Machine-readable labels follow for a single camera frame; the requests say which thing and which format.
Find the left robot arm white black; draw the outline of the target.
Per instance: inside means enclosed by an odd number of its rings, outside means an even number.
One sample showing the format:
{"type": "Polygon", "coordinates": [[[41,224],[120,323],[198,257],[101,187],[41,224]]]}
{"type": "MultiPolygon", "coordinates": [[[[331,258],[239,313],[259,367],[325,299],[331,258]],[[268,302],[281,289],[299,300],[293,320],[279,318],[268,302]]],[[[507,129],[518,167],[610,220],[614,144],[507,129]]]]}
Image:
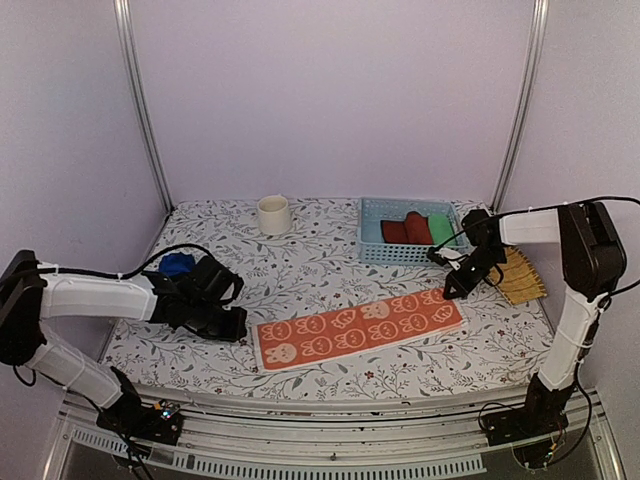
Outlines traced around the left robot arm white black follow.
{"type": "Polygon", "coordinates": [[[96,317],[164,324],[214,341],[247,334],[247,312],[233,306],[244,282],[210,255],[176,267],[176,257],[157,270],[129,273],[61,268],[19,251],[1,276],[1,362],[26,366],[83,395],[128,434],[148,426],[148,412],[125,374],[85,356],[42,321],[96,317]]]}

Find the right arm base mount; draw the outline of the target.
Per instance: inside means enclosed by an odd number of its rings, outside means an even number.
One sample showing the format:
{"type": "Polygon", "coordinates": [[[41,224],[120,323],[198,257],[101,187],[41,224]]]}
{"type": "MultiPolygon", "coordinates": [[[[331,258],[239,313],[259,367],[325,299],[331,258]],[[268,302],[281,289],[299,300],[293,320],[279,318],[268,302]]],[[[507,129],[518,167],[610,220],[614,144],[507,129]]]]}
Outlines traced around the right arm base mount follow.
{"type": "Polygon", "coordinates": [[[488,406],[499,406],[502,410],[485,413],[478,417],[480,430],[486,435],[490,446],[503,445],[544,435],[562,436],[568,427],[565,408],[567,398],[527,398],[525,404],[515,408],[498,402],[488,406]]]}

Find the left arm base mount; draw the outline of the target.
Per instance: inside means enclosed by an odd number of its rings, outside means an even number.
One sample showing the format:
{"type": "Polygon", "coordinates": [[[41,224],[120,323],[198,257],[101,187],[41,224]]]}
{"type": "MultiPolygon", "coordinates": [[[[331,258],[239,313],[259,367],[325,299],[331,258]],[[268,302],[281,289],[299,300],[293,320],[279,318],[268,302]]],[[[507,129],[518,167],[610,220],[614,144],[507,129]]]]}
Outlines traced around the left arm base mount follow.
{"type": "Polygon", "coordinates": [[[96,424],[127,438],[176,446],[184,417],[164,400],[145,406],[138,397],[123,395],[111,407],[101,408],[96,424]]]}

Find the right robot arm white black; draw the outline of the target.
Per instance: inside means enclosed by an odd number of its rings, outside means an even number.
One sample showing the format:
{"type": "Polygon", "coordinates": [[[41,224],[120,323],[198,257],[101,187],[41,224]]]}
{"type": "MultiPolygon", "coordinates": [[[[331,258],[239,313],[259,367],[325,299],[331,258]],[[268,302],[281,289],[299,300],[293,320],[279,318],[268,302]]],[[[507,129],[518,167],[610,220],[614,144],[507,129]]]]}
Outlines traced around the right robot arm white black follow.
{"type": "Polygon", "coordinates": [[[517,415],[517,427],[537,436],[552,424],[551,402],[575,384],[576,366],[591,348],[595,324],[606,310],[623,276],[627,258],[605,206],[615,196],[491,215],[475,209],[464,217],[462,233],[474,250],[457,259],[447,274],[443,297],[467,297],[490,270],[506,262],[506,248],[526,244],[560,247],[565,283],[564,304],[545,362],[531,380],[528,406],[517,415]]]}

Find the orange bunny pattern towel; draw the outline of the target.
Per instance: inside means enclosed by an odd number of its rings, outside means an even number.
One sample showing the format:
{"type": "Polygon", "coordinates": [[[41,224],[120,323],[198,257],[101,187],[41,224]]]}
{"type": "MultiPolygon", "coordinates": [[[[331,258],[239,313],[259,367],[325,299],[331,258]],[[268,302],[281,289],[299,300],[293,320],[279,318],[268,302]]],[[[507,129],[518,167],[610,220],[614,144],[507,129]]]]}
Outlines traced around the orange bunny pattern towel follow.
{"type": "Polygon", "coordinates": [[[251,328],[258,371],[316,365],[455,330],[466,321],[440,289],[251,328]]]}

